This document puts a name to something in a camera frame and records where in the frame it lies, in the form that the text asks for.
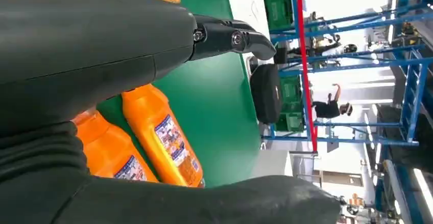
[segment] red pole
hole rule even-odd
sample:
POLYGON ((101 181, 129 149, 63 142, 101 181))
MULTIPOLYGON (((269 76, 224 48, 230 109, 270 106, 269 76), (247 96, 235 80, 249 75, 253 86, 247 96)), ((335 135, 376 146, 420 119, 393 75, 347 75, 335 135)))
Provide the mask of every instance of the red pole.
POLYGON ((299 38, 301 44, 301 60, 302 60, 302 73, 303 73, 303 81, 304 84, 304 92, 307 100, 307 116, 309 121, 309 129, 311 131, 311 142, 313 151, 317 151, 317 134, 314 130, 314 122, 312 120, 312 111, 311 111, 311 99, 310 99, 310 89, 308 82, 308 64, 307 64, 307 51, 305 49, 305 31, 304 31, 304 15, 303 15, 303 7, 302 0, 296 0, 298 5, 298 26, 299 26, 299 38))

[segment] robotic arm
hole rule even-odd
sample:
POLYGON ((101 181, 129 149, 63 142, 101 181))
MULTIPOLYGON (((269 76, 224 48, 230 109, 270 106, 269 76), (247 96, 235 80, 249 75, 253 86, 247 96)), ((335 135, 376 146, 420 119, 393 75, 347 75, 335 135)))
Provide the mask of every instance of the robotic arm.
POLYGON ((273 57, 248 24, 161 0, 0 0, 0 136, 69 121, 95 103, 226 52, 273 57))
POLYGON ((275 49, 244 22, 161 0, 0 0, 2 223, 335 223, 338 201, 296 178, 193 189, 88 173, 69 120, 226 52, 275 49))

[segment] helmet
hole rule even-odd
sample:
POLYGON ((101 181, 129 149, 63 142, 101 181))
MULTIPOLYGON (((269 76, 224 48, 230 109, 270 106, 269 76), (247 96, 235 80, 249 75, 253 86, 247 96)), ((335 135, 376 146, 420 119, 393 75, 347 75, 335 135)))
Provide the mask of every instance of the helmet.
POLYGON ((356 45, 354 44, 348 44, 347 46, 344 47, 344 53, 356 52, 357 50, 358 47, 356 47, 356 45))

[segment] black shirt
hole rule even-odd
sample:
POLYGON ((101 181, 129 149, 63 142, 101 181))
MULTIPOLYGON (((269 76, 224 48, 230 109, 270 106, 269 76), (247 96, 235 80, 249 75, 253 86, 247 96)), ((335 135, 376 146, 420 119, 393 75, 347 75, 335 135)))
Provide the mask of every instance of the black shirt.
POLYGON ((335 118, 340 115, 338 103, 335 100, 329 103, 313 102, 312 105, 315 106, 317 118, 335 118))

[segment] person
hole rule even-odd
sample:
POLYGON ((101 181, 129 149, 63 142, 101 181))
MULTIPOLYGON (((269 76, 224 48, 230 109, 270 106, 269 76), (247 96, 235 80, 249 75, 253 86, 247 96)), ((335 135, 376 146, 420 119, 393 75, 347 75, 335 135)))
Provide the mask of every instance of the person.
MULTIPOLYGON (((312 56, 332 56, 332 55, 339 55, 343 53, 353 53, 358 50, 358 47, 354 44, 348 44, 345 46, 342 46, 340 42, 335 42, 334 44, 330 44, 327 46, 319 46, 316 48, 307 48, 307 55, 312 56)), ((301 49, 294 48, 287 52, 287 54, 295 54, 295 55, 301 55, 301 49)))
POLYGON ((333 84, 337 86, 338 90, 334 96, 334 100, 331 100, 332 94, 328 94, 328 103, 324 102, 313 102, 312 107, 315 109, 317 118, 335 118, 342 114, 350 116, 352 114, 353 108, 350 103, 338 106, 338 100, 341 94, 341 86, 339 84, 333 84))

